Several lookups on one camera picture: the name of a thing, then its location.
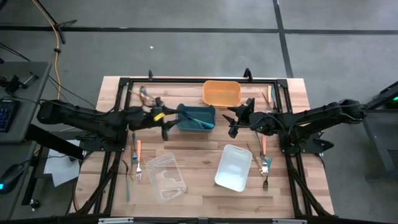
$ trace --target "orange plastic container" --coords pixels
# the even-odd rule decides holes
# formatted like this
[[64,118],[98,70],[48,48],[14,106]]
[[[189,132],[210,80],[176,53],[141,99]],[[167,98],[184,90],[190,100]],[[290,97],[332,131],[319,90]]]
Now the orange plastic container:
[[241,85],[208,80],[203,84],[203,101],[213,106],[236,106],[241,102]]

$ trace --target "keyboard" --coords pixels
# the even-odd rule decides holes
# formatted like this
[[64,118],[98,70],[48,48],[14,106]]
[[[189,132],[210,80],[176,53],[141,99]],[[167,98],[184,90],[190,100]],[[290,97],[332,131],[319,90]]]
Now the keyboard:
[[19,106],[17,100],[0,101],[0,133],[7,133],[15,118]]

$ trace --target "teal plastic container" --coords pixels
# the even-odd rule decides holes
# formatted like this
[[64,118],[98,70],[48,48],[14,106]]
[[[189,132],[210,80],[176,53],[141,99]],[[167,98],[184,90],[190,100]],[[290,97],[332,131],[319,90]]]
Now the teal plastic container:
[[[191,116],[192,118],[216,125],[216,109],[212,105],[208,107],[199,107],[199,106],[185,106],[183,103],[181,103],[177,107],[177,110],[186,111],[188,115]],[[182,114],[178,114],[177,118],[178,119],[185,118],[185,116]],[[213,128],[203,129],[199,123],[197,123],[192,119],[187,119],[185,121],[179,122],[177,124],[177,127],[182,131],[193,131],[193,132],[202,132],[202,133],[208,133],[213,129]]]

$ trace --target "concrete floor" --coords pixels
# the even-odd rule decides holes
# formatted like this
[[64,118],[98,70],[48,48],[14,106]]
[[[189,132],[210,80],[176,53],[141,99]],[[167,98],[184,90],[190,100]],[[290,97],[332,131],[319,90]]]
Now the concrete floor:
[[[58,21],[78,19],[76,26],[277,27],[272,0],[42,3]],[[395,0],[280,0],[279,4],[286,29],[398,29]],[[0,24],[47,25],[28,0],[9,1],[0,11]],[[240,77],[249,67],[256,77],[286,77],[278,34],[68,32],[65,36],[58,66],[62,85],[94,104],[105,75],[146,75],[151,69],[156,75]],[[397,81],[396,35],[287,35],[286,39],[294,77],[305,79],[311,107],[343,98],[365,103]],[[33,61],[53,62],[52,32],[0,31],[0,42]],[[0,57],[22,60],[5,51]],[[55,88],[47,85],[43,97],[54,98]],[[64,126],[45,128],[58,131]],[[335,143],[325,153],[325,164],[336,214],[397,223],[398,183],[364,180],[380,163],[363,126],[342,124],[328,129],[324,139]],[[63,215],[62,209],[49,215]]]

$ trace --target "wooden tabletop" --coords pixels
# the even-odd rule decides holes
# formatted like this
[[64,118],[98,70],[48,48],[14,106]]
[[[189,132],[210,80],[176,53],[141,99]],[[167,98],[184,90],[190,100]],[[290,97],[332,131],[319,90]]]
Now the wooden tabletop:
[[[108,111],[114,106],[120,77],[104,77],[99,93],[97,110]],[[304,80],[287,79],[293,112],[309,109]],[[147,93],[161,96],[169,108],[178,104],[187,106],[207,106],[202,100],[202,83],[140,83],[134,84],[133,92],[138,93],[139,85],[145,85]],[[261,92],[266,93],[265,84],[241,84],[241,103],[247,98],[256,98],[256,111],[264,111],[266,102]],[[124,105],[126,93],[123,94]],[[140,105],[136,95],[132,95],[131,106]],[[142,141],[142,179],[132,181],[129,177],[130,200],[126,200],[126,168],[121,162],[114,195],[112,216],[124,217],[217,217],[217,218],[293,218],[292,198],[287,177],[285,158],[280,152],[278,136],[267,137],[267,157],[272,157],[272,168],[268,178],[269,190],[263,191],[264,178],[260,176],[254,160],[251,164],[246,188],[235,192],[215,184],[218,164],[226,144],[247,149],[249,144],[253,156],[260,159],[260,147],[254,132],[239,129],[235,139],[228,136],[228,122],[222,117],[234,114],[226,109],[216,109],[216,126],[210,133],[182,132],[173,127],[169,132],[169,141],[164,142],[160,128],[137,131],[137,138]],[[122,160],[131,164],[131,133],[127,146],[122,153]],[[160,155],[174,154],[187,191],[168,202],[158,203],[155,199],[150,180],[145,169],[146,163]],[[76,187],[76,204],[79,208],[91,196],[100,179],[103,152],[94,152],[84,162]],[[302,155],[308,188],[326,211],[333,213],[328,183],[321,160],[310,154]],[[103,197],[105,205],[106,189]],[[303,197],[298,190],[300,208],[304,211]]]

